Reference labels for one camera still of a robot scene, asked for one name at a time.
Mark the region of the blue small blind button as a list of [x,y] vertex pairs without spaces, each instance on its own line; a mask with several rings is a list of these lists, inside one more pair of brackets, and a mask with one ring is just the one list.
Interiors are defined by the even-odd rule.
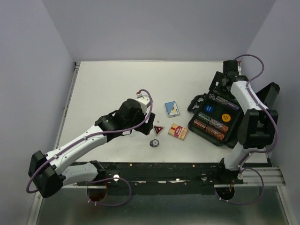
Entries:
[[204,107],[204,110],[207,112],[207,113],[212,113],[214,111],[214,107],[211,106],[211,105],[206,105]]

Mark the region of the yellow big blind button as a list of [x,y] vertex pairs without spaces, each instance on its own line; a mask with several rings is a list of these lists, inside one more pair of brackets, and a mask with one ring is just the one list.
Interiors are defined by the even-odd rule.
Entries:
[[231,120],[231,116],[227,113],[222,114],[221,118],[224,122],[229,122]]

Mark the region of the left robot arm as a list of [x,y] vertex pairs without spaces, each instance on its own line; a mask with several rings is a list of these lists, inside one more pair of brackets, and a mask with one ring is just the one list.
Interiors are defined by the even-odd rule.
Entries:
[[133,130],[148,135],[155,118],[152,108],[153,100],[148,95],[129,98],[118,110],[101,116],[94,125],[69,143],[47,153],[35,152],[30,159],[27,193],[33,193],[30,190],[31,183],[43,198],[56,194],[63,186],[72,183],[101,184],[104,174],[99,163],[88,162],[77,166],[73,163],[91,150]]

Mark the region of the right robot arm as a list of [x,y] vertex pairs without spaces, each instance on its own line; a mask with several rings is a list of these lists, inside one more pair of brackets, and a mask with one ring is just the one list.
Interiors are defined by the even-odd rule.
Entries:
[[254,153],[268,153],[278,138],[278,113],[259,99],[251,87],[251,79],[241,75],[237,60],[223,62],[223,71],[216,72],[212,84],[233,96],[244,117],[237,133],[238,143],[224,158],[224,166],[216,171],[218,182],[225,184],[233,178],[232,171],[239,170]]

